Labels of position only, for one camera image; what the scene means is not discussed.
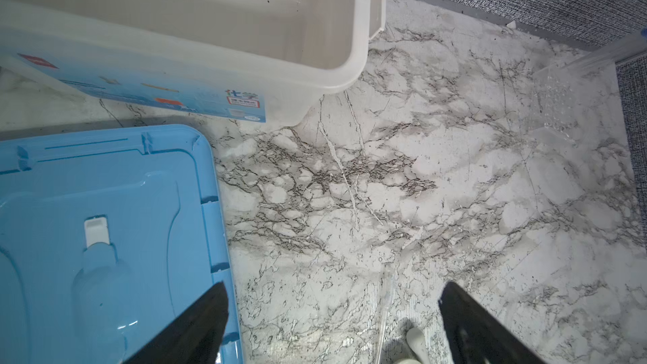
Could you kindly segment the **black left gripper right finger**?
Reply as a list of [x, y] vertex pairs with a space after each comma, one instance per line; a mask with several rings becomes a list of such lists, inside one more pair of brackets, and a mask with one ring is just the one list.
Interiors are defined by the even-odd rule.
[[456, 282], [444, 286], [438, 301], [455, 363], [542, 363]]

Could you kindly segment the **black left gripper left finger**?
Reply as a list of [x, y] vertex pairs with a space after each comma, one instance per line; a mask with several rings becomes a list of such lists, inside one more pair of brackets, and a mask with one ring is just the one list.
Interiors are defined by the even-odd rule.
[[214, 363], [228, 320], [228, 296], [222, 282], [128, 358], [128, 363]]

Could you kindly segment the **white plastic storage box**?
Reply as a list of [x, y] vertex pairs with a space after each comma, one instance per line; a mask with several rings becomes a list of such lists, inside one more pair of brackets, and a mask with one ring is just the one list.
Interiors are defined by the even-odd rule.
[[1, 65], [57, 90], [294, 126], [348, 89], [386, 0], [1, 0]]

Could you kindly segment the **clear acrylic tube rack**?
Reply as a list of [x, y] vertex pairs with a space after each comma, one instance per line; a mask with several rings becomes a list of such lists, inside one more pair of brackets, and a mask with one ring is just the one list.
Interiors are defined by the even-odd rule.
[[532, 76], [524, 128], [531, 138], [556, 147], [579, 147], [599, 136], [603, 113], [615, 92], [610, 60], [552, 64]]

